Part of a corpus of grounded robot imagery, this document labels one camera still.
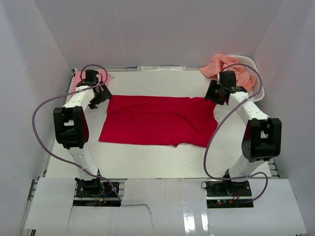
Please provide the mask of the red t shirt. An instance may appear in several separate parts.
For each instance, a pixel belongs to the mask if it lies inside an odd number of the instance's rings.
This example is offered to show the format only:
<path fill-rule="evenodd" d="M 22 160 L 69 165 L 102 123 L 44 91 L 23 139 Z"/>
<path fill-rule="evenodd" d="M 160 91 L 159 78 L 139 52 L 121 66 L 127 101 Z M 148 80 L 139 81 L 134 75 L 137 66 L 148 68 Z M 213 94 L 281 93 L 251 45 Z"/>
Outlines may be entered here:
<path fill-rule="evenodd" d="M 215 107 L 202 97 L 114 95 L 99 141 L 205 148 L 218 125 Z"/>

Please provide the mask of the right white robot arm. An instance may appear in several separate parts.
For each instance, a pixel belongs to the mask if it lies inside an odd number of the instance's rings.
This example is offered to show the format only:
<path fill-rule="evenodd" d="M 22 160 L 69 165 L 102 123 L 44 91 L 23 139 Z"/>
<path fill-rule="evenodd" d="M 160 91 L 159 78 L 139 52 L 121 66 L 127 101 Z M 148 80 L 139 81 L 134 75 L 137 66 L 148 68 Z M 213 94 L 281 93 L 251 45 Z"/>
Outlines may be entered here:
<path fill-rule="evenodd" d="M 281 152 L 282 122 L 279 118 L 271 118 L 262 112 L 253 102 L 253 97 L 243 86 L 236 84 L 233 71 L 221 71 L 219 80 L 209 84 L 205 99 L 218 105 L 227 104 L 232 109 L 219 123 L 215 132 L 218 132 L 233 113 L 237 113 L 246 126 L 241 141 L 242 154 L 236 163 L 226 170 L 223 177 L 213 177 L 209 172 L 206 173 L 210 180 L 203 184 L 203 187 L 211 195 L 248 195 L 248 179 L 258 175 L 267 177 L 264 172 L 257 172 L 256 169 L 279 156 Z"/>

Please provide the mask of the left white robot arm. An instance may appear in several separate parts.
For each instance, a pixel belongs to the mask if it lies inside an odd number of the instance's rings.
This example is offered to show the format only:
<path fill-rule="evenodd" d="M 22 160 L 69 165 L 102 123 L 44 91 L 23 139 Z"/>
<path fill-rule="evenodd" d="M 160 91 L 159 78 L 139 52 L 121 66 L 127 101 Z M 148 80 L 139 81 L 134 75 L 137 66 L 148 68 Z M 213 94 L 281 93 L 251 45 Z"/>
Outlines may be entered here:
<path fill-rule="evenodd" d="M 92 196 L 100 196 L 104 191 L 99 168 L 85 144 L 89 140 L 89 128 L 85 117 L 87 107 L 97 106 L 112 98 L 112 94 L 96 70 L 81 71 L 85 78 L 76 85 L 76 93 L 62 107 L 53 110 L 56 139 L 72 156 L 79 170 L 76 178 L 79 188 Z"/>

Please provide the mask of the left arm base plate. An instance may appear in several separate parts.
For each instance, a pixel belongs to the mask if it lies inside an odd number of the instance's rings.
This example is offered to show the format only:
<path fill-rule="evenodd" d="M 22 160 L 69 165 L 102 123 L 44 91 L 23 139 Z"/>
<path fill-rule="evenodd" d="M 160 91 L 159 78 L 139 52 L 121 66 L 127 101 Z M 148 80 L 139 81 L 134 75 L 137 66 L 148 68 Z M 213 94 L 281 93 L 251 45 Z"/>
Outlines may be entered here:
<path fill-rule="evenodd" d="M 111 181 L 112 186 L 105 180 L 76 180 L 73 206 L 76 207 L 120 207 L 121 201 L 115 191 L 123 199 L 125 181 Z"/>

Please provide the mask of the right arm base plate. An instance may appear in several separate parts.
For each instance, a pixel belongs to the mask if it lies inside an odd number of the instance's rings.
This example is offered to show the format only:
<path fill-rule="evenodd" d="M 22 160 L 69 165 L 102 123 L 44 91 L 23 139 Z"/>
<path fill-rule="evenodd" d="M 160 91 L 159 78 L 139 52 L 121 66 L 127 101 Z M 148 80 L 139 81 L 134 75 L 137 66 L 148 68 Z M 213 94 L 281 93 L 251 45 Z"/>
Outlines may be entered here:
<path fill-rule="evenodd" d="M 252 208 L 252 192 L 248 181 L 204 180 L 201 188 L 206 191 L 208 209 Z"/>

